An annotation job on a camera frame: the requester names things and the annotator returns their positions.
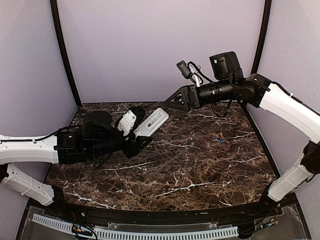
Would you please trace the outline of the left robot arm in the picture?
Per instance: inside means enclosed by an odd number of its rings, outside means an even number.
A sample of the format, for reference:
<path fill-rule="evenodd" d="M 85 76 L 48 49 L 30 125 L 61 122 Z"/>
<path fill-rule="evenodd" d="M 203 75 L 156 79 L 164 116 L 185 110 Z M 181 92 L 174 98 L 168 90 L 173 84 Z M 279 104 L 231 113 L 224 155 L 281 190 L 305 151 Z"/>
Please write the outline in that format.
<path fill-rule="evenodd" d="M 71 125 L 47 135 L 33 137 L 0 137 L 0 183 L 38 201 L 60 218 L 67 218 L 70 206 L 63 201 L 63 191 L 39 182 L 19 170 L 15 163 L 51 164 L 83 163 L 121 151 L 127 158 L 138 155 L 152 141 L 156 125 L 144 119 L 140 108 L 129 109 L 112 125 L 105 111 L 87 113 L 81 125 Z"/>

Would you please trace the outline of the black front rail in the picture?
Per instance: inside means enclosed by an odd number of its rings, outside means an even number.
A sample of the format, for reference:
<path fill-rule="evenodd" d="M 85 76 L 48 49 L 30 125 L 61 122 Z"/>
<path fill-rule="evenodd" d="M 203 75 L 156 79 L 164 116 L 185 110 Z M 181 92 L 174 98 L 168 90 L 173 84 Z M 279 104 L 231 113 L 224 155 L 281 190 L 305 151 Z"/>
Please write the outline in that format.
<path fill-rule="evenodd" d="M 279 206 L 260 209 L 258 202 L 183 211 L 134 211 L 90 207 L 72 203 L 53 203 L 45 208 L 45 212 L 63 220 L 74 220 L 76 223 L 93 226 L 107 226 L 111 223 L 128 225 L 188 225 L 218 223 L 222 225 L 251 226 L 256 220 L 272 216 L 280 216 L 283 211 Z"/>

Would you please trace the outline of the left black frame post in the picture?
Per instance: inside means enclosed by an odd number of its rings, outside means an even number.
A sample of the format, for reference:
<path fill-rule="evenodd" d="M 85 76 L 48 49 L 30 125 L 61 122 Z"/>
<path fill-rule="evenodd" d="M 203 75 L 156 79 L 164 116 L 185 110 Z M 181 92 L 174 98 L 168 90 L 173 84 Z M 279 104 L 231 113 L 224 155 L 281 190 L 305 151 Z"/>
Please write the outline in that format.
<path fill-rule="evenodd" d="M 60 19 L 60 13 L 59 13 L 59 7 L 58 7 L 58 1 L 57 0 L 50 0 L 50 9 L 51 9 L 51 15 L 55 30 L 55 35 L 59 47 L 59 52 L 61 56 L 61 60 L 63 63 L 64 71 L 67 77 L 67 81 L 74 99 L 74 102 L 76 104 L 76 107 L 79 108 L 82 105 L 82 101 L 76 86 L 75 78 L 72 72 L 69 56 L 67 53 L 66 43 L 64 39 L 63 29 L 62 29 L 62 23 Z"/>

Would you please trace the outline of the white remote control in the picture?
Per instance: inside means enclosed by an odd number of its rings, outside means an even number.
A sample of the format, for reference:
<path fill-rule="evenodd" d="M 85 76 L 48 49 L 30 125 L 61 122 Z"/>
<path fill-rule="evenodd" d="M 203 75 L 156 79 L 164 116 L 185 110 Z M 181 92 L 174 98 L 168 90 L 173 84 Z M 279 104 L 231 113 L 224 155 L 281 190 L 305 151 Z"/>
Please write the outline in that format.
<path fill-rule="evenodd" d="M 157 108 L 134 130 L 134 134 L 136 137 L 151 137 L 168 119 L 168 113 L 162 108 Z"/>

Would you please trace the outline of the right black frame post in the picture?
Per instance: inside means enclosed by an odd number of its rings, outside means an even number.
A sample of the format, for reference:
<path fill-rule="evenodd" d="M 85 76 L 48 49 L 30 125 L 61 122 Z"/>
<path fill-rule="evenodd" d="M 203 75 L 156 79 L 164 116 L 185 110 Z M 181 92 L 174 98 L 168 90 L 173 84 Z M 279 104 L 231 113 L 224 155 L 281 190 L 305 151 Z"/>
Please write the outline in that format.
<path fill-rule="evenodd" d="M 265 0 L 258 42 L 257 42 L 257 46 L 256 46 L 256 51 L 255 51 L 255 55 L 254 55 L 254 59 L 253 59 L 252 68 L 250 71 L 251 74 L 256 74 L 258 72 L 258 69 L 260 66 L 260 62 L 261 62 L 262 54 L 263 54 L 263 50 L 264 50 L 264 45 L 265 45 L 265 41 L 266 41 L 268 26 L 269 26 L 271 7 L 272 7 L 272 0 Z"/>

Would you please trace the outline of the black frame post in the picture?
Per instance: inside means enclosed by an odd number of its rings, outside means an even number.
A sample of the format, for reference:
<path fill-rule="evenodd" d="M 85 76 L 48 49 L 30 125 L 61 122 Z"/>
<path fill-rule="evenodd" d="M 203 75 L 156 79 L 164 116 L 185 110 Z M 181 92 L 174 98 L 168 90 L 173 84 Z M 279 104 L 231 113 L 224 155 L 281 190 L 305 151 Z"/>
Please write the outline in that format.
<path fill-rule="evenodd" d="M 67 53 L 66 43 L 64 39 L 63 29 L 62 29 L 62 23 L 60 19 L 60 13 L 59 13 L 59 7 L 58 7 L 58 1 L 57 0 L 50 0 L 50 9 L 51 9 L 51 15 L 55 30 L 55 35 L 59 47 L 59 52 L 61 56 L 61 60 L 63 63 L 64 71 L 67 77 L 67 81 L 74 99 L 74 102 L 76 104 L 76 107 L 79 108 L 82 105 L 82 101 L 76 86 L 75 78 L 72 72 L 69 56 Z"/>
<path fill-rule="evenodd" d="M 258 42 L 257 42 L 257 46 L 256 46 L 256 51 L 255 51 L 255 55 L 254 55 L 254 59 L 253 59 L 252 68 L 250 71 L 251 74 L 256 74 L 258 72 L 258 69 L 260 66 L 260 62 L 261 62 L 262 54 L 263 54 L 263 50 L 264 50 L 264 45 L 265 45 L 265 41 L 266 41 L 268 26 L 269 26 L 271 7 L 272 7 L 272 0 L 265 0 Z"/>

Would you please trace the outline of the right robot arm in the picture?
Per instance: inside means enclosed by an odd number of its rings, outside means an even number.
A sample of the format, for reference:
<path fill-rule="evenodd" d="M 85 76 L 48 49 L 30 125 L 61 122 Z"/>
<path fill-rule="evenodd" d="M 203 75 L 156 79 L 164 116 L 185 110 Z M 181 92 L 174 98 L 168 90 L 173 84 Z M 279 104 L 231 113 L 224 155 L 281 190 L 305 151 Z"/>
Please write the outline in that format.
<path fill-rule="evenodd" d="M 320 114 L 279 83 L 254 73 L 244 77 L 237 55 L 233 51 L 209 58 L 216 82 L 180 87 L 165 100 L 169 108 L 182 111 L 198 109 L 221 101 L 250 104 L 285 120 L 303 134 L 309 142 L 302 156 L 277 180 L 268 186 L 255 205 L 255 213 L 266 217 L 288 193 L 320 172 Z"/>

